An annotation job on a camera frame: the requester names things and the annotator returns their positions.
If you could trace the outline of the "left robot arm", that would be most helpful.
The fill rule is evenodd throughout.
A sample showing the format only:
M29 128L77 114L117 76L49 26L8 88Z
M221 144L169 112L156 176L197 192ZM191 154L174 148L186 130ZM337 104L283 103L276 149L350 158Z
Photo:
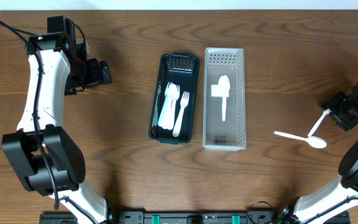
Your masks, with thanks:
M64 128L64 98L111 83L108 63L90 57L80 26L65 16L47 19L47 31L13 33L25 43L30 81L25 109L14 133L2 137L2 149L23 187L51 197L78 223L114 223L105 198L85 179L85 158Z

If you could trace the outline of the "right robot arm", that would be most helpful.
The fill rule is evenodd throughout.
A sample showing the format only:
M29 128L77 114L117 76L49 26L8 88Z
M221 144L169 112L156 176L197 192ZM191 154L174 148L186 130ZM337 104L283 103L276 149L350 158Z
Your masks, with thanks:
M343 130L358 124L358 82L350 94L340 91L322 104ZM348 210L358 206L358 140L342 158L338 176L312 194L287 205L277 216L281 223L350 223Z

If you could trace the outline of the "white plastic spoon lowest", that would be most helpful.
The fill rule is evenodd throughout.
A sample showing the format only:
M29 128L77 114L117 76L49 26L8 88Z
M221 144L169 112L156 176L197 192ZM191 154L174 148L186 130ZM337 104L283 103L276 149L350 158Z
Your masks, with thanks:
M316 137L316 136L310 136L310 137L304 138L304 137L296 136L294 134L283 133L283 132L280 132L280 131L274 131L273 133L278 135L278 136L285 137L285 138L305 141L311 147L317 148L317 149L323 149L323 148L325 148L327 146L327 143L326 143L325 140L323 140L323 139L321 139L319 137Z

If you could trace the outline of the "pale green plastic fork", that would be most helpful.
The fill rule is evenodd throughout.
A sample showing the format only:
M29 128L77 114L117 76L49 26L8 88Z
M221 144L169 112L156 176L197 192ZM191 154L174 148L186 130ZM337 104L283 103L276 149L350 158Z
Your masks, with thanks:
M172 85L172 82L168 82L167 87L166 87L166 89L165 89L165 99L164 99L164 102L163 102L163 106L162 106L162 110L161 110L161 113L160 113L160 117L159 117L159 119L158 119L158 125L159 125L160 127L163 127L163 124L164 124L165 113L166 113L167 105L168 105L169 88L170 88L171 85Z

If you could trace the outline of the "white plastic spoon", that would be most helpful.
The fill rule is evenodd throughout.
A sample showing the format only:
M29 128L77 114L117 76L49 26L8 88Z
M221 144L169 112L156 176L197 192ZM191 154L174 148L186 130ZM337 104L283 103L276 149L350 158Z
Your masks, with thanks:
M319 128L320 124L323 122L323 119L331 112L330 109L326 109L323 111L322 115L319 117L319 119L317 120L317 122L315 122L315 124L313 125L313 127L310 129L309 133L308 133L308 137L311 137L316 130Z
M218 86L220 89L220 94L222 96L222 121L226 120L226 108L227 108L227 98L229 97L230 90L230 80L227 75L223 75L218 80Z
M164 124L163 124L163 129L167 129L167 123L168 123L168 119L169 119L169 116L170 116L170 109L171 109L171 105L172 105L172 100L173 100L173 97L175 95L175 85L174 83L172 83L172 85L170 86L169 88L169 94L168 94L168 105L167 105L167 110L166 110L166 113L165 113L165 119L164 119Z

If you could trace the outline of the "white plastic fork angled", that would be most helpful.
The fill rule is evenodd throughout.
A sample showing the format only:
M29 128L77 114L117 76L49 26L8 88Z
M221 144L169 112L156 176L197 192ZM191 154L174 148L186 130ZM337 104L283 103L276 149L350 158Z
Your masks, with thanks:
M178 114L178 118L176 120L174 129L173 129L173 137L175 137L175 138L179 137L179 135L180 135L181 124L183 121L183 114L184 114L185 108L188 106L189 98L190 98L190 92L184 91L182 94L181 101L180 101L180 112Z

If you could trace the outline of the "white plastic fork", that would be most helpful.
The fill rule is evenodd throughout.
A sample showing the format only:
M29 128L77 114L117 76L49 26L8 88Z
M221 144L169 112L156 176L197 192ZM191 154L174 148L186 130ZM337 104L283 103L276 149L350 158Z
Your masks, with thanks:
M173 97L172 100L172 105L171 105L171 109L170 109L170 116L168 119L168 123L167 123L167 129L168 130L172 130L173 126L174 126L174 122L175 122L175 112L176 112L176 105L177 105L177 99L180 96L180 86L179 85L175 85L175 95Z

